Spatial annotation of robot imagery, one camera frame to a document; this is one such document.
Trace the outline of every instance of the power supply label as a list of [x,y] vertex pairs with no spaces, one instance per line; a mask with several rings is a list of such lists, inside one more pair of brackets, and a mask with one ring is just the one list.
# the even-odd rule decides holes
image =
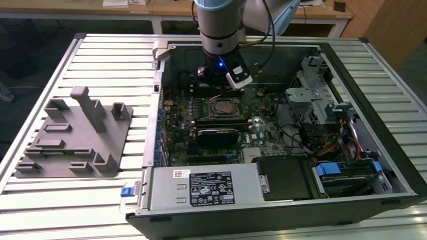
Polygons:
[[234,203],[232,172],[189,174],[189,204],[193,207]]

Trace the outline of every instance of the slotted aluminum table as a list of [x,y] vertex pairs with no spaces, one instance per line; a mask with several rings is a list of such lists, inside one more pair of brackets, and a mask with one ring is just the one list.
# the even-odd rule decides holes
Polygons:
[[[3,239],[145,239],[126,223],[126,208],[135,197],[119,198],[119,188],[141,177],[147,108],[155,71],[157,41],[198,41],[191,35],[86,34],[71,40],[27,119],[0,164],[0,238]],[[328,42],[340,57],[389,131],[427,179],[427,108],[377,52],[358,39],[288,38],[282,42]],[[133,107],[119,173],[111,178],[15,178],[14,166],[46,117],[50,98],[67,97],[73,86],[87,86],[102,105]],[[316,237],[341,239],[427,239],[427,205],[392,210],[344,226],[300,228],[208,239],[266,240]]]

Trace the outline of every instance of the cpu socket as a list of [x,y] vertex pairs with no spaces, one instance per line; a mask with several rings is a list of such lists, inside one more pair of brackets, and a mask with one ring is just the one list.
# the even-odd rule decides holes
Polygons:
[[208,101],[208,111],[210,119],[238,119],[241,118],[233,98],[217,98]]

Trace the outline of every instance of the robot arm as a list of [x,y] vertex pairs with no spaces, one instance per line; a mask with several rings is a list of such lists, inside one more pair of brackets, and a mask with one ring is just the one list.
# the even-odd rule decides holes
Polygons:
[[300,0],[194,0],[194,4],[205,60],[197,78],[212,86],[230,86],[237,90],[253,80],[238,53],[238,29],[245,25],[268,34],[281,35]]

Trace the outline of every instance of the wall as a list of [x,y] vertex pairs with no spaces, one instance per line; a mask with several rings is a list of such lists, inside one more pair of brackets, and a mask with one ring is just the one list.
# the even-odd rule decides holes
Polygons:
[[427,37],[427,0],[345,0],[354,14],[341,37],[369,40],[397,69]]

